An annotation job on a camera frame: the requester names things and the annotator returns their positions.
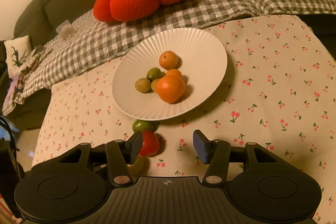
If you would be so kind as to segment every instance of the sofa armrest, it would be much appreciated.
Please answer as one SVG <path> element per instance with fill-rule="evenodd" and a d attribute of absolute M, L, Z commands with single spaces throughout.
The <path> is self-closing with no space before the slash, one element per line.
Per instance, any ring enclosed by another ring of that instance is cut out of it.
<path fill-rule="evenodd" d="M 5 101 L 7 91 L 9 86 L 11 85 L 11 78 L 8 76 L 8 69 L 4 71 L 2 76 L 0 77 L 0 114 L 2 115 L 2 106 L 3 102 Z"/>

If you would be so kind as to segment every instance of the black ridged surface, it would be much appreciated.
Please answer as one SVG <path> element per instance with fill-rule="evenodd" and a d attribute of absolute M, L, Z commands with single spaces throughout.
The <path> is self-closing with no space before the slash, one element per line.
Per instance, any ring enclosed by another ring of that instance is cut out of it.
<path fill-rule="evenodd" d="M 101 208 L 92 215 L 72 223 L 257 224 L 262 222 L 239 212 L 222 190 L 204 187 L 196 177 L 141 177 L 133 186 L 113 190 Z M 302 224 L 310 223 L 313 224 L 313 220 L 302 221 Z"/>

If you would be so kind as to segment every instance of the orange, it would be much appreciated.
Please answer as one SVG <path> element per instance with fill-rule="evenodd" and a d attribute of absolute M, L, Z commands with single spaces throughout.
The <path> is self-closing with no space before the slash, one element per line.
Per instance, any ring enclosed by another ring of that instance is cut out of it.
<path fill-rule="evenodd" d="M 159 57 L 160 66 L 165 68 L 166 70 L 175 68 L 178 62 L 179 62 L 178 56 L 172 51 L 164 52 Z"/>
<path fill-rule="evenodd" d="M 169 71 L 167 71 L 166 75 L 175 75 L 182 78 L 182 73 L 178 69 L 170 69 Z"/>
<path fill-rule="evenodd" d="M 166 75 L 162 77 L 156 86 L 156 93 L 161 100 L 167 103 L 175 103 L 185 92 L 185 83 L 182 78 L 176 75 Z"/>

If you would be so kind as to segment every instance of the small white cushion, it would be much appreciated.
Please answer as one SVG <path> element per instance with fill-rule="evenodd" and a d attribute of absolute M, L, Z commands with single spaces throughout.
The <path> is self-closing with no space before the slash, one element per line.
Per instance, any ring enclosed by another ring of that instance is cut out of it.
<path fill-rule="evenodd" d="M 29 36 L 19 37 L 5 41 L 6 47 L 6 63 L 8 67 L 8 75 L 11 79 L 21 72 L 22 60 L 32 51 Z"/>

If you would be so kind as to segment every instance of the white plate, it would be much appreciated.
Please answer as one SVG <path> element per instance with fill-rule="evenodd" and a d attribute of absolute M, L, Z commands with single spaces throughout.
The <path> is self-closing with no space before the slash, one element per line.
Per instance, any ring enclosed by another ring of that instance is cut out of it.
<path fill-rule="evenodd" d="M 179 70 L 188 77 L 189 95 L 175 104 L 162 101 L 156 93 L 140 93 L 134 84 L 159 65 L 165 51 L 182 60 Z M 212 34 L 194 28 L 177 28 L 157 33 L 136 45 L 121 61 L 112 81 L 112 96 L 125 114 L 145 121 L 161 121 L 182 115 L 199 106 L 218 88 L 225 75 L 227 55 Z"/>

